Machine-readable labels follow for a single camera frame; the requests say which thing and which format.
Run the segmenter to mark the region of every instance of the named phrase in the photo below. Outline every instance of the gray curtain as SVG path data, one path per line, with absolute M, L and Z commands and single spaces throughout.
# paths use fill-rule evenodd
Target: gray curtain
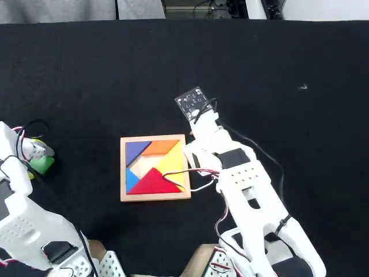
M 114 20 L 115 0 L 0 0 L 0 24 Z
M 120 19 L 165 18 L 161 0 L 117 0 Z M 115 0 L 0 0 L 0 24 L 114 20 Z

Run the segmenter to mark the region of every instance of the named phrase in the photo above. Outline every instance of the blue triangle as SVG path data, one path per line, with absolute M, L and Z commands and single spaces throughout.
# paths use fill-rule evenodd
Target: blue triangle
M 126 143 L 126 167 L 128 167 L 149 145 L 151 141 Z
M 128 193 L 139 180 L 140 179 L 134 175 L 130 169 L 126 169 L 126 193 Z

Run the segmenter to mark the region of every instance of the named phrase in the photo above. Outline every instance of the green object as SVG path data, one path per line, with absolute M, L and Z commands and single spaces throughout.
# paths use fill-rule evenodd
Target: green object
M 29 165 L 36 170 L 41 175 L 45 174 L 45 172 L 50 168 L 50 166 L 54 163 L 55 159 L 50 156 L 43 156 L 41 159 L 32 159 L 29 162 Z

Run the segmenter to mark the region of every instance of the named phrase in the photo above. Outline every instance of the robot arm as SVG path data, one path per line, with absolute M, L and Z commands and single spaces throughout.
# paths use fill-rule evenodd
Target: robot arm
M 195 137 L 184 150 L 190 166 L 220 172 L 216 190 L 238 228 L 223 233 L 219 243 L 243 276 L 275 277 L 278 270 L 282 277 L 324 277 L 321 258 L 301 225 L 289 216 L 253 149 L 233 141 L 217 125 L 219 115 L 200 88 L 176 102 Z M 242 236 L 241 245 L 234 239 L 237 234 Z
M 54 274 L 72 268 L 75 276 L 90 276 L 92 266 L 75 227 L 28 198 L 32 185 L 23 162 L 41 158 L 50 149 L 25 138 L 16 151 L 16 141 L 15 131 L 0 122 L 0 248 L 33 268 L 53 268 Z

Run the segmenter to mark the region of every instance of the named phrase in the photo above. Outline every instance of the black cloth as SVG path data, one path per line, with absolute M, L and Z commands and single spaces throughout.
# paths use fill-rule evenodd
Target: black cloth
M 189 134 L 174 97 L 199 85 L 218 98 L 224 122 L 284 166 L 288 211 L 328 276 L 361 276 L 368 28 L 242 20 L 3 25 L 0 119 L 50 124 L 44 140 L 57 162 L 45 182 L 128 274 L 179 275 L 200 244 L 217 242 L 222 199 L 209 188 L 190 200 L 121 203 L 119 138 Z M 278 168 L 257 154 L 276 184 Z M 193 186 L 205 183 L 190 176 Z M 60 212 L 45 189 L 33 188 L 38 204 Z

